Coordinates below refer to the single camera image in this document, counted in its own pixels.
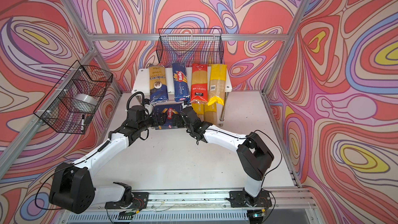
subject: yellow pasta package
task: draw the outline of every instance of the yellow pasta package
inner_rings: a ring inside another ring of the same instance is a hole
[[[217,125],[217,104],[211,106],[205,104],[205,121]]]
[[[224,105],[225,98],[226,65],[212,64],[209,82],[209,100],[207,105],[214,103]]]
[[[193,110],[196,112],[196,115],[199,117],[199,119],[201,121],[204,121],[204,106],[205,104],[201,104],[201,103],[192,103],[192,108]]]

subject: robotic arm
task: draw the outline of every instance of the robotic arm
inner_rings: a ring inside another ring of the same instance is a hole
[[[130,97],[127,107],[136,94]],[[143,100],[142,105],[129,108],[126,120],[118,129],[109,133],[108,139],[99,148],[71,164],[61,163],[57,166],[49,195],[50,203],[77,214],[91,205],[103,202],[113,202],[114,206],[121,208],[129,208],[132,205],[134,196],[131,186],[114,182],[111,186],[95,188],[92,177],[135,140],[145,140],[146,138],[141,137],[142,132],[147,131],[148,137],[149,127],[164,124],[165,117],[162,114],[149,114],[145,103],[147,102]],[[247,206],[255,207],[259,202],[262,179],[274,159],[261,138],[254,132],[249,135],[236,134],[209,122],[202,122],[192,107],[184,108],[180,114],[191,137],[237,152],[248,175],[241,196]]]

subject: wire basket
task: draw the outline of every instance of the wire basket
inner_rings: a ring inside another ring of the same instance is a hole
[[[38,116],[37,108],[33,113],[56,132],[85,134],[112,79],[111,72],[80,65],[42,115]]]
[[[183,62],[186,67],[193,63],[222,63],[224,45],[220,28],[160,28],[156,47],[159,64],[171,67]]]

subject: colorful swirl pattern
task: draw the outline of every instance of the colorful swirl pattern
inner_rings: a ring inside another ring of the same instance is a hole
[[[0,2],[0,156],[66,69],[87,51],[59,0]],[[0,180],[1,224],[53,221],[57,211],[35,206],[37,190],[59,163],[98,145],[117,97],[109,88],[85,135],[59,134],[47,125],[39,129]],[[39,193],[39,206],[53,207],[50,186],[45,184]]]
[[[398,0],[312,0],[267,88],[326,223],[398,222]]]
[[[220,27],[230,34],[286,33],[300,3],[300,0],[72,1],[88,31],[93,33],[157,33],[159,28],[211,27]],[[156,44],[143,41],[96,43],[122,91],[131,91],[138,69],[156,63]],[[234,90],[261,89],[280,43],[228,41],[224,46],[224,60],[233,75]],[[266,58],[250,60],[259,56]],[[251,67],[249,74],[246,66]]]

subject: blue pasta box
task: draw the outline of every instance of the blue pasta box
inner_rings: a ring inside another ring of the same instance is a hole
[[[163,129],[176,129],[178,127],[175,126],[175,119],[179,115],[179,112],[182,110],[182,104],[165,104],[165,105],[156,105],[153,109],[154,114],[163,113],[166,118],[164,125],[155,127],[156,130]]]
[[[188,78],[185,64],[182,62],[173,63],[174,101],[190,101]]]

